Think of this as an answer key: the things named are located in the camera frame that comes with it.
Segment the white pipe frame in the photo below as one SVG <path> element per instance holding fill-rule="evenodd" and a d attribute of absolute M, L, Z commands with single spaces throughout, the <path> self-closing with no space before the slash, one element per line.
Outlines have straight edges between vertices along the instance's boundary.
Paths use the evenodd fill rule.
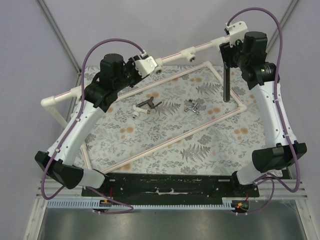
<path fill-rule="evenodd" d="M 216 38 L 214 40 L 211 40 L 210 42 L 207 42 L 207 43 L 204 43 L 202 45 L 199 45 L 199 46 L 196 46 L 196 47 L 189 47 L 189 48 L 186 48 L 184 50 L 182 50 L 182 52 L 179 52 L 179 53 L 175 53 L 173 55 L 170 55 L 168 57 L 166 57 L 166 59 L 171 62 L 173 60 L 177 60 L 179 58 L 179 55 L 181 55 L 183 58 L 185 57 L 184 54 L 187 54 L 187 53 L 196 53 L 197 51 L 200 52 L 200 51 L 204 51 L 204 50 L 207 50 L 207 49 L 210 49 L 210 48 L 216 48 L 218 47 L 219 44 L 222 44 L 222 43 L 228 43 L 230 41 L 230 37 L 229 36 L 225 36 L 225 37 L 220 37 L 220 38 Z M 162 78 L 158 81 L 154 81 L 154 82 L 151 82 L 145 86 L 142 86 L 142 87 L 139 87 L 135 90 L 131 90 L 129 92 L 126 92 L 122 95 L 120 95 L 118 97 L 118 99 L 116 100 L 117 102 L 118 101 L 123 101 L 129 97 L 132 97 L 134 95 L 137 95 L 139 93 L 142 93 L 144 91 L 147 91 L 149 89 L 152 89 L 152 88 L 155 88 L 159 85 L 162 85 L 164 83 L 167 83 L 167 82 L 170 82 L 170 81 L 173 81 L 177 78 L 181 78 L 185 75 L 188 75 L 188 74 L 191 74 L 195 71 L 198 71 L 200 69 L 203 69 L 203 68 L 207 68 L 208 70 L 210 70 L 212 72 L 212 74 L 214 75 L 214 77 L 217 79 L 217 81 L 219 82 L 220 85 L 223 84 L 223 78 L 219 75 L 219 73 L 217 72 L 217 70 L 214 68 L 214 66 L 212 65 L 211 62 L 209 61 L 205 61 L 199 65 L 196 65 L 196 66 L 193 66 L 193 67 L 190 67 L 188 69 L 185 69 L 184 71 L 181 71 L 181 72 L 178 72 L 176 74 L 173 74 L 173 75 L 170 75 L 168 77 L 165 77 L 165 78 Z M 56 95 L 56 96 L 50 96 L 50 97 L 47 97 L 47 98 L 44 98 L 41 100 L 40 104 L 41 106 L 48 112 L 51 113 L 51 115 L 59 122 L 59 124 L 61 124 L 63 127 L 66 127 L 67 126 L 67 121 L 62 117 L 62 115 L 57 111 L 57 109 L 55 108 L 55 105 L 57 103 L 60 103 L 62 101 L 65 101 L 65 100 L 68 100 L 68 99 L 71 99 L 71 98 L 76 98 L 76 103 L 78 105 L 80 105 L 79 101 L 81 100 L 81 90 L 82 90 L 82 87 L 81 86 L 77 86 L 77 87 L 74 87 L 74 88 L 71 88 L 69 91 L 67 92 L 64 92 L 64 93 L 61 93 L 59 95 Z M 205 124 L 202 124 L 194 129 L 191 129 L 187 132 L 184 132 L 183 134 L 179 135 L 179 136 L 176 136 L 174 138 L 170 138 L 168 139 L 167 141 L 165 141 L 164 143 L 161 143 L 159 145 L 156 145 L 156 146 L 153 146 L 152 148 L 150 149 L 147 149 L 139 154 L 136 154 L 136 155 L 132 155 L 130 156 L 128 159 L 125 159 L 125 160 L 122 160 L 118 163 L 116 163 L 115 165 L 112 165 L 106 169 L 104 169 L 102 172 L 103 173 L 108 173 L 108 172 L 111 172 L 113 170 L 116 170 L 116 169 L 119 169 L 129 163 L 132 163 L 136 160 L 139 160 L 143 157 L 146 157 L 156 151 L 159 151 L 167 146 L 171 146 L 173 145 L 174 143 L 176 142 L 179 142 L 191 135 L 194 135 L 204 129 L 207 129 L 221 121 L 224 121 L 230 117 L 233 117 L 237 114 L 240 114 L 240 113 L 243 113 L 247 110 L 247 106 L 240 100 L 240 98 L 238 97 L 238 95 L 233 91 L 231 90 L 230 91 L 230 95 L 231 95 L 231 98 L 234 99 L 234 101 L 236 102 L 238 108 L 234 109 L 233 111 L 230 111 L 230 112 L 227 112 L 226 114 L 218 117 L 218 118 L 214 118 L 212 119 L 211 121 L 205 123 Z"/>

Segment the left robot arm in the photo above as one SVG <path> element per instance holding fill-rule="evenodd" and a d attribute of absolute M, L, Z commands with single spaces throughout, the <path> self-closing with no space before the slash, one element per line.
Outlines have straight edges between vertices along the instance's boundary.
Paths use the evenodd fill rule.
<path fill-rule="evenodd" d="M 136 55 L 124 61 L 117 53 L 109 53 L 100 61 L 100 71 L 84 89 L 84 100 L 75 115 L 46 151 L 38 151 L 35 161 L 47 176 L 68 189 L 76 186 L 98 189 L 105 175 L 98 170 L 83 169 L 74 165 L 81 145 L 96 122 L 107 112 L 118 93 L 134 87 L 157 67 L 152 56 Z"/>

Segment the dark long faucet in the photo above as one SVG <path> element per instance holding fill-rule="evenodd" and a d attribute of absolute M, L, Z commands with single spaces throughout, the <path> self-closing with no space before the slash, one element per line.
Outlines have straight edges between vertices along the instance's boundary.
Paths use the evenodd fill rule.
<path fill-rule="evenodd" d="M 227 66 L 226 63 L 223 65 L 223 101 L 228 103 L 231 98 L 231 73 L 230 68 Z"/>

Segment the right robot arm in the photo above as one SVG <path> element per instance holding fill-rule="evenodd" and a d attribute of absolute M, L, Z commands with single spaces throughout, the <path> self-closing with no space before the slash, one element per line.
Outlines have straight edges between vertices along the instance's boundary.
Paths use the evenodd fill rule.
<path fill-rule="evenodd" d="M 266 61 L 267 35 L 249 31 L 234 43 L 221 43 L 223 61 L 223 100 L 231 98 L 231 69 L 239 68 L 259 107 L 265 132 L 265 148 L 254 150 L 251 162 L 233 173 L 239 185 L 250 185 L 274 170 L 294 165 L 307 152 L 299 143 L 289 124 L 281 100 L 278 67 Z"/>

